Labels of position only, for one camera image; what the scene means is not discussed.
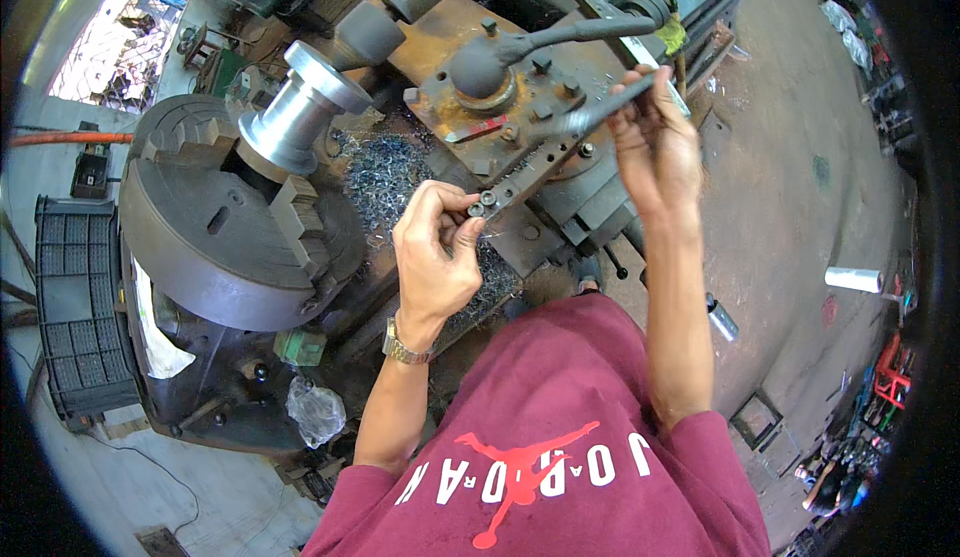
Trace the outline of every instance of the red jumpman logo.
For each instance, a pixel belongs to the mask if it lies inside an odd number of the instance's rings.
[[[514,503],[518,505],[534,503],[534,499],[537,498],[534,489],[540,486],[541,482],[550,474],[554,466],[564,459],[570,458],[570,455],[557,455],[553,461],[550,462],[550,465],[534,473],[532,469],[533,464],[542,454],[569,445],[598,426],[600,426],[599,421],[591,421],[576,432],[570,432],[569,434],[558,436],[546,442],[511,448],[509,450],[500,450],[494,446],[481,444],[477,440],[474,432],[467,432],[457,437],[453,442],[467,445],[478,454],[486,455],[493,461],[502,461],[507,464],[506,471],[504,472],[507,495],[504,496],[503,502],[500,503],[500,508],[493,514],[493,520],[490,521],[489,528],[486,529],[486,532],[481,532],[473,537],[473,546],[477,549],[489,549],[493,545],[496,545],[497,527],[503,522],[503,518],[507,515],[507,510],[510,509],[510,506]]]

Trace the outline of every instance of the black plastic crate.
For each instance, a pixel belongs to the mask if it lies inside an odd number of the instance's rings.
[[[60,419],[139,403],[133,346],[119,299],[113,202],[36,198],[36,302],[50,396]]]

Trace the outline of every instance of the metal shavings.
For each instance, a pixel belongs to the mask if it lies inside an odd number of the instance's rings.
[[[495,311],[508,295],[519,295],[522,291],[520,277],[484,236],[477,242],[477,264],[483,284],[463,309],[447,318],[437,339],[441,350]]]
[[[351,162],[343,174],[346,196],[357,208],[364,229],[380,229],[371,248],[393,244],[394,226],[407,209],[407,202],[417,186],[431,177],[426,164],[426,150],[410,143],[399,133],[375,132],[358,138],[350,131],[339,131],[334,140],[341,143],[341,155]]]
[[[411,118],[409,112],[403,115]],[[419,121],[414,124],[419,125],[414,126],[411,133],[336,131],[332,134],[342,147],[338,159],[350,159],[343,173],[343,187],[360,214],[366,244],[373,251],[393,246],[394,227],[410,197],[423,181],[433,177],[426,156],[436,146],[436,138]],[[525,166],[524,160],[517,169]],[[522,280],[487,240],[492,236],[498,233],[483,234],[477,242],[477,263],[483,284],[463,309],[447,319],[437,341],[438,348],[450,346],[495,311],[508,295],[516,296],[522,291]],[[357,275],[362,277],[369,268],[365,260]]]

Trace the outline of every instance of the person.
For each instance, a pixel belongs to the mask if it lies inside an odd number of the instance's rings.
[[[462,215],[478,195],[426,181],[393,230],[390,355],[303,555],[770,555],[726,420],[711,410],[700,147],[670,75],[658,69],[653,89],[607,121],[645,232],[646,339],[585,276],[580,295],[492,338],[411,462],[428,365],[402,361],[429,356],[482,283],[484,220]],[[398,345],[405,359],[392,357]]]

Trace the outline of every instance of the wristwatch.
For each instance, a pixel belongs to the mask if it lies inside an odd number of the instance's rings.
[[[393,317],[387,320],[387,333],[383,335],[383,355],[407,365],[424,365],[437,357],[433,347],[427,348],[424,352],[415,352],[404,347],[397,337],[397,318]]]

